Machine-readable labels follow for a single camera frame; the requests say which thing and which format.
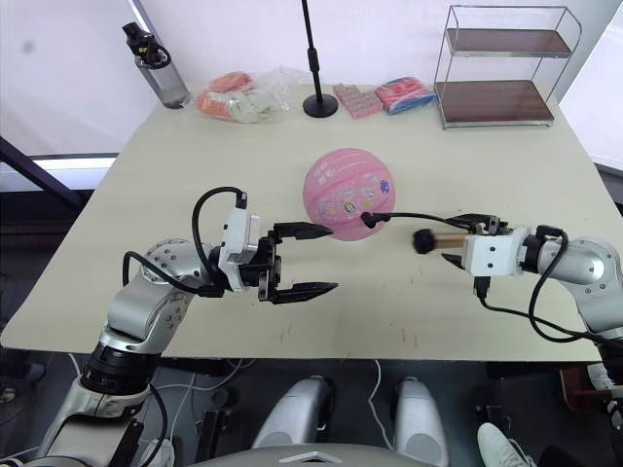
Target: white sneaker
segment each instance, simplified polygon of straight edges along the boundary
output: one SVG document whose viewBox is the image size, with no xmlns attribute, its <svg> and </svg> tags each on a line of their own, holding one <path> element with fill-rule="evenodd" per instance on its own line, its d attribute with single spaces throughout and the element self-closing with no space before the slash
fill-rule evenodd
<svg viewBox="0 0 623 467">
<path fill-rule="evenodd" d="M 478 429 L 478 448 L 487 467 L 536 467 L 515 440 L 509 440 L 492 423 Z"/>
<path fill-rule="evenodd" d="M 586 371 L 588 372 L 588 377 L 593 383 L 593 387 L 595 387 L 598 391 L 608 391 L 608 389 L 612 389 L 614 387 L 614 383 L 607 375 L 607 371 L 605 370 L 603 363 L 587 365 Z"/>
</svg>

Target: pink ball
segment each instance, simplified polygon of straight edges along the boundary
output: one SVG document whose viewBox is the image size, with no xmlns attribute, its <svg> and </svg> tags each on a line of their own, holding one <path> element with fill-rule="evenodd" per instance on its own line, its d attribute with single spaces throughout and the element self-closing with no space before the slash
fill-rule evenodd
<svg viewBox="0 0 623 467">
<path fill-rule="evenodd" d="M 333 229 L 340 240 L 358 240 L 383 228 L 368 229 L 362 212 L 391 212 L 395 202 L 389 169 L 372 153 L 345 148 L 322 156 L 305 178 L 303 202 L 311 220 Z"/>
</svg>

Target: black knob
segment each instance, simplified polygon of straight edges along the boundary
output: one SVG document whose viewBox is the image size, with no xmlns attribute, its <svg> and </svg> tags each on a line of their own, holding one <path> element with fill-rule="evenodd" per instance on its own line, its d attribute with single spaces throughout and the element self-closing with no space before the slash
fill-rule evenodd
<svg viewBox="0 0 623 467">
<path fill-rule="evenodd" d="M 436 243 L 437 240 L 435 240 L 435 235 L 432 234 L 431 229 L 421 229 L 413 234 L 413 247 L 421 255 L 434 250 Z"/>
</svg>

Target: water bottle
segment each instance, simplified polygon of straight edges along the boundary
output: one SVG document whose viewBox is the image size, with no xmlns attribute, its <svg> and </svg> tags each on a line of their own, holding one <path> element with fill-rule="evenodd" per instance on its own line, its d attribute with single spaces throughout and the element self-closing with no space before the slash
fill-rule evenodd
<svg viewBox="0 0 623 467">
<path fill-rule="evenodd" d="M 153 34 L 141 29 L 135 22 L 124 27 L 127 44 L 134 54 L 134 64 L 143 74 L 164 107 L 181 109 L 189 97 L 184 82 L 171 63 L 170 53 Z"/>
</svg>

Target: table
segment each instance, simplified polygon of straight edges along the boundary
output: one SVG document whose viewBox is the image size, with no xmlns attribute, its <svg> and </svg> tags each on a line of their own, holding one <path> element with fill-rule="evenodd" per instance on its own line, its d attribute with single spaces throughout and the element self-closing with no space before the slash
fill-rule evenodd
<svg viewBox="0 0 623 467">
<path fill-rule="evenodd" d="M 311 88 L 298 89 L 298 102 Z M 108 304 L 121 288 L 125 251 L 191 238 L 196 199 L 234 185 L 249 194 L 262 230 L 307 220 L 302 186 L 323 154 L 371 151 L 393 172 L 398 211 L 444 217 L 496 214 L 512 226 L 549 224 L 569 238 L 600 236 L 623 252 L 623 219 L 558 106 L 552 127 L 443 130 L 434 105 L 354 121 L 345 109 L 326 120 L 299 105 L 282 122 L 241 125 L 194 110 L 156 109 L 136 131 L 2 335 L 7 347 L 90 352 Z M 210 200 L 204 241 L 220 241 L 230 197 Z M 293 280 L 340 286 L 308 303 L 258 303 L 256 291 L 195 298 L 165 352 L 178 357 L 397 358 L 592 361 L 589 342 L 542 340 L 528 320 L 483 309 L 472 278 L 438 252 L 416 255 L 413 230 L 452 228 L 393 220 L 356 242 L 331 237 L 281 247 L 282 287 Z M 537 277 L 493 280 L 489 302 L 526 310 Z M 583 329 L 571 296 L 551 281 L 537 313 Z"/>
</svg>

